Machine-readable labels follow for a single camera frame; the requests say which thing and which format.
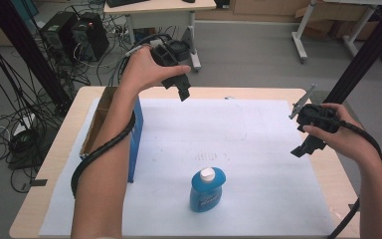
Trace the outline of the white power strip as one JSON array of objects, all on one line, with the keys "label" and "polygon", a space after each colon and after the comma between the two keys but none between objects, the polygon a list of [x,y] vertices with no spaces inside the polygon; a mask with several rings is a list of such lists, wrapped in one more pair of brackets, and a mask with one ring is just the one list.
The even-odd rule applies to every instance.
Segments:
[{"label": "white power strip", "polygon": [[19,120],[17,126],[13,131],[13,135],[17,135],[22,131],[30,129],[34,124],[35,119],[36,116],[33,113],[22,116],[22,118]]}]

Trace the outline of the black computer tower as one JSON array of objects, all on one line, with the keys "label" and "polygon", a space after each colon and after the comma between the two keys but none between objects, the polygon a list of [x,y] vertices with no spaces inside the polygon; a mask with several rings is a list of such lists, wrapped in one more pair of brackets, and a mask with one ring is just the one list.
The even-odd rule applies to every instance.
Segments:
[{"label": "black computer tower", "polygon": [[98,62],[108,48],[109,41],[98,13],[86,12],[72,27],[77,43],[83,48],[87,61]]},{"label": "black computer tower", "polygon": [[46,42],[52,47],[52,55],[62,66],[73,63],[75,39],[72,27],[78,18],[74,12],[58,12],[41,29]]}]

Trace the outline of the blue bottle with white cap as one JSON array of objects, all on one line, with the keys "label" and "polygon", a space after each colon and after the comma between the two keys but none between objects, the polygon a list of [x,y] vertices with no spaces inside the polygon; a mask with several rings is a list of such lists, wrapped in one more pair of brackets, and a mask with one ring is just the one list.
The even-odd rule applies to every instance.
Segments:
[{"label": "blue bottle with white cap", "polygon": [[221,200],[226,182],[225,172],[218,167],[206,167],[191,179],[190,209],[205,212],[215,207]]}]

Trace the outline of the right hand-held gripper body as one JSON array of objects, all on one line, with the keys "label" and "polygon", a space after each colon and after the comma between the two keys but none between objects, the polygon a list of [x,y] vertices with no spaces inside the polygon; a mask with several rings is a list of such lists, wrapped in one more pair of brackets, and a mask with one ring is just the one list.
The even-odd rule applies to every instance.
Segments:
[{"label": "right hand-held gripper body", "polygon": [[308,103],[315,88],[316,84],[312,84],[309,90],[292,105],[292,110],[288,117],[291,120],[296,118],[296,122],[299,124],[297,129],[300,131],[303,131],[305,125],[313,125],[324,131],[335,133],[338,131],[336,111]]}]

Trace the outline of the black keyboard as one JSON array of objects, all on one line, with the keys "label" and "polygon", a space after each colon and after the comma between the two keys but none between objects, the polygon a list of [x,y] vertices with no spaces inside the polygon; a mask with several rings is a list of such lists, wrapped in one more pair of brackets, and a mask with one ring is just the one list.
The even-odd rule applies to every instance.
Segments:
[{"label": "black keyboard", "polygon": [[125,6],[129,4],[140,3],[145,1],[149,1],[149,0],[105,0],[107,6],[110,8]]}]

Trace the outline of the black metal frame post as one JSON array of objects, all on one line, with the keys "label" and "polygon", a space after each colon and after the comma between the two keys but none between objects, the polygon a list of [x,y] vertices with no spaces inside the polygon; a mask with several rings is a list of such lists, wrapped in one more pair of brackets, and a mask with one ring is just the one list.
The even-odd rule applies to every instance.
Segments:
[{"label": "black metal frame post", "polygon": [[73,101],[64,91],[11,0],[0,0],[0,28],[36,76],[57,111],[65,114]]},{"label": "black metal frame post", "polygon": [[382,56],[382,20],[352,59],[324,102],[342,104],[380,56]]}]

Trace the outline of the person's right hand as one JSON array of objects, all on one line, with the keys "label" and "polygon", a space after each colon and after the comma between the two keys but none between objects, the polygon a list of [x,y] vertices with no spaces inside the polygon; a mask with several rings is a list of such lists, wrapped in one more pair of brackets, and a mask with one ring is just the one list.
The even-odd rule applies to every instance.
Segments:
[{"label": "person's right hand", "polygon": [[376,167],[381,163],[374,146],[361,135],[341,126],[335,133],[324,131],[313,125],[305,125],[303,130],[322,139],[340,154],[353,159],[361,168]]}]

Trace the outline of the brown cardboard boxes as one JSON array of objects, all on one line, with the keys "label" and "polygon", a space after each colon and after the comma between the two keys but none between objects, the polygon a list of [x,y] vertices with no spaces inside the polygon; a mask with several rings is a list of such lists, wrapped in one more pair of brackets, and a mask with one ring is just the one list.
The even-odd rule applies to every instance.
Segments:
[{"label": "brown cardboard boxes", "polygon": [[295,11],[294,18],[302,20],[308,17],[302,30],[304,37],[313,39],[339,39],[343,36],[354,37],[356,40],[366,40],[378,22],[371,15],[375,9],[367,4],[332,3],[317,1],[310,14],[310,5]]}]

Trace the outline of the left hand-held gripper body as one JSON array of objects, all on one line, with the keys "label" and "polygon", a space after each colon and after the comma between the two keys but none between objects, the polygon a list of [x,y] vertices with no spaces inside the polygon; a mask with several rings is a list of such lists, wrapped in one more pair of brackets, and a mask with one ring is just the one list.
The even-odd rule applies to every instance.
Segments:
[{"label": "left hand-held gripper body", "polygon": [[[179,40],[173,40],[168,34],[153,34],[137,41],[129,51],[125,53],[128,59],[133,53],[138,51],[142,46],[151,45],[155,42],[155,46],[150,50],[150,54],[156,64],[162,67],[178,66],[189,58],[190,47],[187,43]],[[191,87],[188,77],[183,74],[178,77],[175,87],[178,89],[180,86]]]}]

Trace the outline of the person's left hand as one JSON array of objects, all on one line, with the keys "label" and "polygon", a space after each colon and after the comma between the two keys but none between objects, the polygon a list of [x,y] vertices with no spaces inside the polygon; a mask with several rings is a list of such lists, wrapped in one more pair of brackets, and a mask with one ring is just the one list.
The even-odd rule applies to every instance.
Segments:
[{"label": "person's left hand", "polygon": [[129,58],[120,78],[118,89],[125,95],[137,96],[140,92],[156,86],[171,77],[187,74],[189,66],[162,67],[156,64],[150,46],[142,46]]}]

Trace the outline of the light wooden desk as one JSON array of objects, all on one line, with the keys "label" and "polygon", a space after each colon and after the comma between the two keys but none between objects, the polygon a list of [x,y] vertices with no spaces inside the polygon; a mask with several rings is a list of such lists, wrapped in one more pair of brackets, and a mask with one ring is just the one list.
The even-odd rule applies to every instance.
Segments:
[{"label": "light wooden desk", "polygon": [[190,46],[192,68],[201,70],[201,63],[195,47],[195,13],[216,8],[214,0],[146,0],[124,6],[109,7],[104,4],[103,12],[109,15],[124,15],[130,43],[135,43],[135,29],[184,26],[182,40]]}]

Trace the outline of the blue cardboard box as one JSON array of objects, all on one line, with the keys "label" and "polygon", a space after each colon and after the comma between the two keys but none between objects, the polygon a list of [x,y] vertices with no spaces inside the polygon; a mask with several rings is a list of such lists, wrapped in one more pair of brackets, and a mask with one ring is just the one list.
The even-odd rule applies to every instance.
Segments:
[{"label": "blue cardboard box", "polygon": [[87,132],[85,142],[83,143],[80,152],[81,162],[75,169],[72,182],[77,182],[80,174],[88,165],[90,165],[94,160],[96,160],[101,154],[107,152],[112,146],[115,146],[122,139],[125,139],[127,135],[130,136],[130,153],[127,181],[129,183],[132,183],[134,181],[135,167],[144,122],[140,100],[135,101],[132,118],[129,121],[126,129],[119,133],[114,139],[111,139],[109,143],[106,143],[102,149],[92,150],[92,146],[96,140],[96,136],[100,131],[100,128],[106,118],[107,111],[112,102],[114,93],[115,87],[107,87],[103,90],[101,98],[98,101],[96,110],[94,112],[90,128]]}]

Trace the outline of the white paper sheet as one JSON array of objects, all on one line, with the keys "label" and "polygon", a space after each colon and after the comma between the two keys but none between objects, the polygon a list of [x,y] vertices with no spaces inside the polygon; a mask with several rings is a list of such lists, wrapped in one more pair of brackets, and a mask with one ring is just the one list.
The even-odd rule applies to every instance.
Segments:
[{"label": "white paper sheet", "polygon": [[[325,237],[333,229],[301,136],[279,100],[144,99],[134,180],[124,201],[126,238]],[[191,178],[226,174],[217,206],[190,208]]]}]

